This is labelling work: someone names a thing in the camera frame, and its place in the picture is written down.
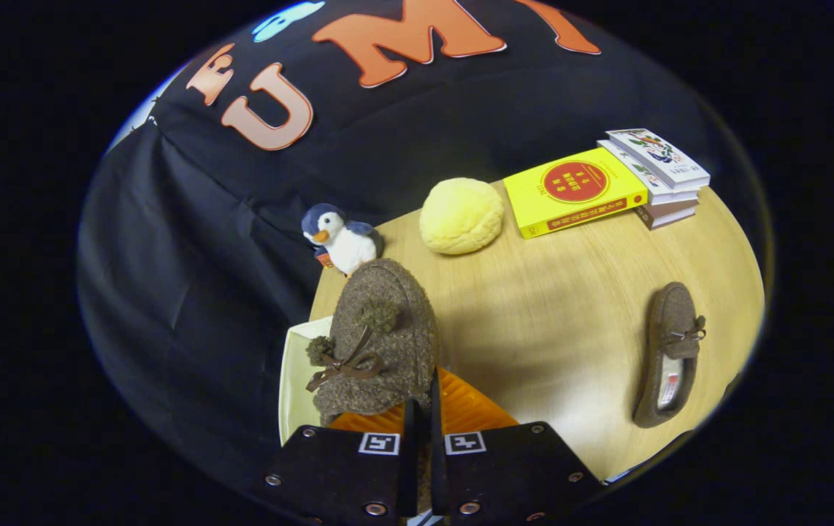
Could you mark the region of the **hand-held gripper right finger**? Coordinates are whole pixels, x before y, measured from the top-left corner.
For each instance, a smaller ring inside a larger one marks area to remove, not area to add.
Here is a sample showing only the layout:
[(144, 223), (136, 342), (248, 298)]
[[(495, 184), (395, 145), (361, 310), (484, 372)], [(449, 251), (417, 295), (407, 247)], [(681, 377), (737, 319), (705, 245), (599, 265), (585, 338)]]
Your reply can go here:
[(432, 510), (450, 524), (564, 524), (606, 487), (547, 422), (447, 432), (445, 369), (432, 384)]

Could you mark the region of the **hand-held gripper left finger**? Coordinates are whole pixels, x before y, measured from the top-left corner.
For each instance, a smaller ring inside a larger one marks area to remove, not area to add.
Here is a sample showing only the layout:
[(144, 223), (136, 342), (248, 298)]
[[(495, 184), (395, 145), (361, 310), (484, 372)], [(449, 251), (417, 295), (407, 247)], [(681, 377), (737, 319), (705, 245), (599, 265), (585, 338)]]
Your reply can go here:
[(251, 494), (300, 524), (404, 524), (417, 515), (424, 417), (415, 400), (403, 407), (400, 432), (300, 427)]

